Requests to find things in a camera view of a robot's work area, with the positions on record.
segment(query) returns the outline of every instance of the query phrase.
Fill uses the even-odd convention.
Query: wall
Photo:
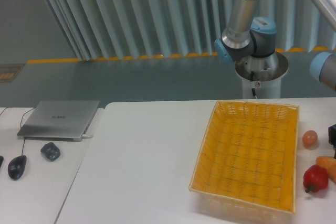
[[[73,57],[45,0],[0,0],[0,64]]]

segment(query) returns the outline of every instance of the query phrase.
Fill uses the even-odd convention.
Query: silver laptop
[[[41,101],[17,136],[21,139],[81,141],[99,101]]]

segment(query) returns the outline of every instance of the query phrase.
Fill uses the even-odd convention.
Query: white vertical blinds
[[[78,59],[209,53],[233,0],[47,0]],[[310,0],[260,0],[277,24],[277,48],[333,49],[336,35]]]

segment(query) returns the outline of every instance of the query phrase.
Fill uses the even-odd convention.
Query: egg
[[[306,131],[302,137],[304,147],[310,148],[317,143],[317,133],[315,131]]]

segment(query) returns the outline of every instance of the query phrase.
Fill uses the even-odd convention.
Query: black object
[[[328,128],[328,135],[329,135],[329,144],[332,144],[334,146],[334,149],[336,150],[336,124]]]
[[[27,163],[26,155],[18,156],[12,159],[8,165],[8,175],[12,180],[18,180],[21,178],[25,171]]]
[[[41,149],[41,153],[50,161],[56,160],[61,155],[61,151],[53,142],[45,144]]]

